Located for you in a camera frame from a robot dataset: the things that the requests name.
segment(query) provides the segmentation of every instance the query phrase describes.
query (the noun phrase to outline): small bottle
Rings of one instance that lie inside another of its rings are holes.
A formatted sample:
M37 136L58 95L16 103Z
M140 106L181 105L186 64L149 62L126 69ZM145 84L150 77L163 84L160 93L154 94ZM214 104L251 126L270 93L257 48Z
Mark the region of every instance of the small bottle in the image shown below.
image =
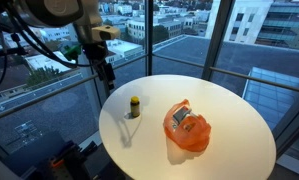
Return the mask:
M132 117L138 117L140 115L140 102L137 96L132 96L130 100L130 109Z

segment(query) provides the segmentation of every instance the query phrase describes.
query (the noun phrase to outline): white round table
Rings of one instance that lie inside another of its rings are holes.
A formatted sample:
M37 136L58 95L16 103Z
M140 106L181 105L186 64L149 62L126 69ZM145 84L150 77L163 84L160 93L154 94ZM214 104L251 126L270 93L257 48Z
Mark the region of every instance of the white round table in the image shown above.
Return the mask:
M129 119L130 98L138 96L141 115ZM180 149L164 133L163 120L176 103L188 99L193 112L211 125L202 153ZM100 136L113 161L131 178L261 180L276 159L272 133L246 101L221 86L186 76L136 79L105 102Z

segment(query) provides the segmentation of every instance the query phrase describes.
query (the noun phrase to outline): black cable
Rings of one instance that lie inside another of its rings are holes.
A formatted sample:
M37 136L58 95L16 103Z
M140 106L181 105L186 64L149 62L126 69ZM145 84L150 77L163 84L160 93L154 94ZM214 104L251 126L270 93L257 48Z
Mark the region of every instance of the black cable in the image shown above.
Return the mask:
M65 66L69 66L72 67L73 64L65 62L63 60L61 60L58 56L56 56L45 44L43 44L40 39L30 30L30 28L27 26L27 24L23 21L23 19L20 17L20 15L14 10L14 8L7 4L7 9L9 10L9 12L11 13L11 15L13 17L15 17L17 19L17 21L19 22L19 24L21 25L21 27L38 43L38 45L47 52L47 54L49 54L50 59L53 59ZM80 67L90 67L90 64L78 64L78 62L76 61L76 66L80 66Z
M1 31L1 28L0 28L0 34L1 34L1 41L4 41L3 40L3 34L2 34L2 31ZM1 85L1 83L2 83L2 81L3 81L3 79L5 78L5 76L6 76L6 72L7 72L7 62L8 62L8 57L7 57L7 54L6 54L6 52L4 53L4 65L3 65L3 71L2 71L2 75L1 75L1 77L0 77L0 85Z

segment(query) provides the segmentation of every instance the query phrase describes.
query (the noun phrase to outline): orange mesh bag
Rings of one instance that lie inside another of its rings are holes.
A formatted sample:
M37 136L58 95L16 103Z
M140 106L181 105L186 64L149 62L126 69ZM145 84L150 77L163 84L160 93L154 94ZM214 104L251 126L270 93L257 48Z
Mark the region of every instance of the orange mesh bag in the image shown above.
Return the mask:
M200 114L192 113L187 99L167 112L163 126L167 137L182 149L201 152L209 144L211 126Z

